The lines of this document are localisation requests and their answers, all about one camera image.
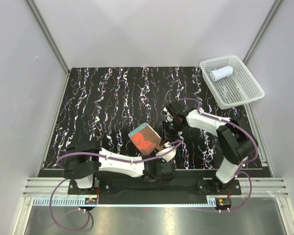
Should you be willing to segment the orange patterned towel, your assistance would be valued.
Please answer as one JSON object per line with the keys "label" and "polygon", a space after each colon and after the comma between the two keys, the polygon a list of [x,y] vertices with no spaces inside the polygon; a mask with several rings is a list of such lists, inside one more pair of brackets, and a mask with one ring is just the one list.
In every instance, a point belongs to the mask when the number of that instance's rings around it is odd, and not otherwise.
{"label": "orange patterned towel", "polygon": [[150,155],[153,151],[165,149],[159,134],[148,124],[143,123],[132,130],[128,137],[143,155]]}

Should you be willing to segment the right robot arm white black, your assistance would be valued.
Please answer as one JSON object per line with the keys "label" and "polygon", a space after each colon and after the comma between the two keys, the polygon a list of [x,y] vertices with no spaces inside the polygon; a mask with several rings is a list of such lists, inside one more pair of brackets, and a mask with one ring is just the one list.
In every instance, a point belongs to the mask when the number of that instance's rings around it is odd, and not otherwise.
{"label": "right robot arm white black", "polygon": [[218,137],[223,161],[212,183],[213,190],[218,194],[226,193],[239,169],[259,155],[258,142],[240,117],[225,118],[206,113],[200,108],[199,101],[196,108],[186,109],[177,100],[167,105],[163,112],[162,143],[178,139],[178,133],[186,127],[200,129]]}

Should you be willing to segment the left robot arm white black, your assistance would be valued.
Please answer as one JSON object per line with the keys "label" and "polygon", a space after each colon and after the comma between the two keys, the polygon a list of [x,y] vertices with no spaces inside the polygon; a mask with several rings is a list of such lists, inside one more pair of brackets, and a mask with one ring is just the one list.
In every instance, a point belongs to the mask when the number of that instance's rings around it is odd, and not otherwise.
{"label": "left robot arm white black", "polygon": [[126,156],[104,148],[73,147],[56,160],[63,169],[63,178],[70,180],[77,189],[86,194],[96,189],[95,178],[98,172],[110,172],[134,179],[158,180],[170,178],[174,171],[172,159],[176,146],[170,143],[154,157]]}

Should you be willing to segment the white terry towel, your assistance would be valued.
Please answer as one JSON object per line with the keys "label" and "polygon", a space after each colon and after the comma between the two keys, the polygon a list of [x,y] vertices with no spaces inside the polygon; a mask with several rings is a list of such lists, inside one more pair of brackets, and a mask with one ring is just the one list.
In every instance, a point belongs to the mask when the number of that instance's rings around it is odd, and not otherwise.
{"label": "white terry towel", "polygon": [[223,78],[229,77],[233,73],[231,66],[225,66],[223,68],[210,71],[210,78],[213,82],[219,81]]}

